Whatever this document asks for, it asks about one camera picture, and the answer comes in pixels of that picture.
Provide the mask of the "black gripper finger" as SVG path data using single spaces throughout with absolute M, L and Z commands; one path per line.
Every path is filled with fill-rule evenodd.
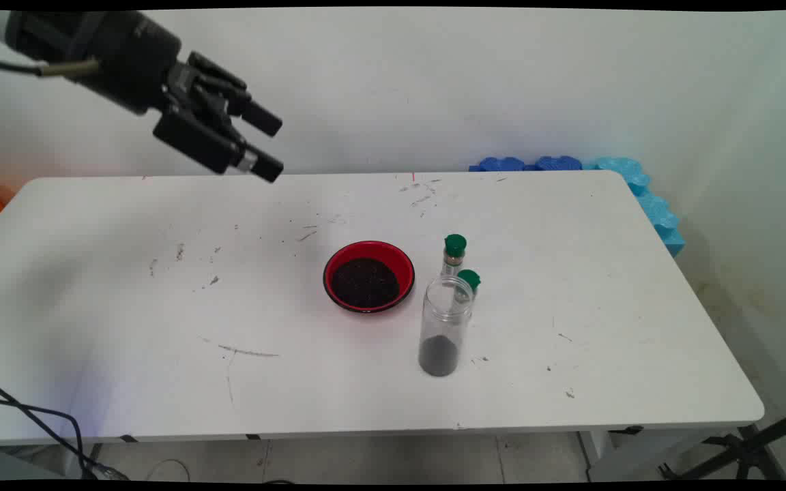
M 273 183 L 284 170 L 280 160 L 247 143 L 232 124 L 205 122 L 180 106 L 162 112 L 153 136 L 218 176 L 238 170 Z
M 253 99 L 241 78 L 198 52 L 188 55 L 187 65 L 194 71 L 192 92 L 208 102 L 213 112 L 236 116 L 266 136 L 280 131 L 280 118 Z

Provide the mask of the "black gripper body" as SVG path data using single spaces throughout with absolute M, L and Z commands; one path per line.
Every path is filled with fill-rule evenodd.
M 171 88 L 181 40 L 139 10 L 12 10 L 4 43 L 37 60 L 41 78 L 66 78 L 143 115 L 188 106 Z

